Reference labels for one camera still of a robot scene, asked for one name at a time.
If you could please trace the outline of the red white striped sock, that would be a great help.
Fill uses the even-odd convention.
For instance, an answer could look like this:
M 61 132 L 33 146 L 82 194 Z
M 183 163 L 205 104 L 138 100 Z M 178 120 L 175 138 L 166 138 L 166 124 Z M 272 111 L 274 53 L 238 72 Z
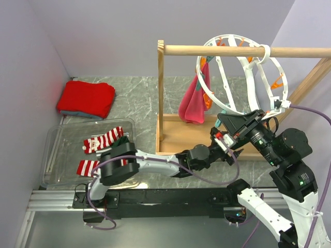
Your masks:
M 95 168 L 100 162 L 92 160 L 81 160 L 78 165 L 76 174 L 83 177 L 91 177 L 92 169 Z

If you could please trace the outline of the pink sock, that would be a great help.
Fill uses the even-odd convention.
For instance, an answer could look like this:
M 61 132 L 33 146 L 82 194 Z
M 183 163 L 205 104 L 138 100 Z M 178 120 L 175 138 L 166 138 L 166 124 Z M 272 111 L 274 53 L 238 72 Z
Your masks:
M 204 93 L 196 74 L 179 105 L 178 114 L 182 121 L 194 124 L 204 123 L 204 113 L 208 110 L 203 98 Z

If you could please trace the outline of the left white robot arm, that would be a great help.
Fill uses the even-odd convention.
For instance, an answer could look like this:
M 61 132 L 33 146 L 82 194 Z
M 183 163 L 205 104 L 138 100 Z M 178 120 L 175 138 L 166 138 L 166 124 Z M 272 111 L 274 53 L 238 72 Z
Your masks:
M 109 187 L 121 184 L 137 173 L 185 178 L 195 176 L 197 171 L 209 168 L 217 160 L 237 164 L 243 149 L 232 150 L 236 142 L 227 132 L 212 128 L 210 138 L 209 146 L 198 144 L 170 156 L 143 152 L 131 142 L 113 147 L 101 154 L 97 166 L 91 170 L 93 180 L 86 187 L 86 203 L 93 208 L 99 207 Z

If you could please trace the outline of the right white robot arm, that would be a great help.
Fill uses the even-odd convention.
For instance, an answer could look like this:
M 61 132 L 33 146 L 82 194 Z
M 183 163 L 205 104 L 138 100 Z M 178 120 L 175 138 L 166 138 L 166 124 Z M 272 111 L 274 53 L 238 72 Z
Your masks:
M 218 119 L 235 140 L 235 148 L 251 143 L 276 167 L 269 174 L 293 220 L 279 215 L 242 179 L 228 185 L 229 204 L 249 209 L 274 235 L 279 247 L 330 247 L 321 213 L 327 189 L 322 196 L 318 195 L 315 175 L 303 162 L 303 158 L 312 153 L 305 132 L 288 128 L 275 135 L 268 129 L 262 110 L 246 115 L 220 113 Z

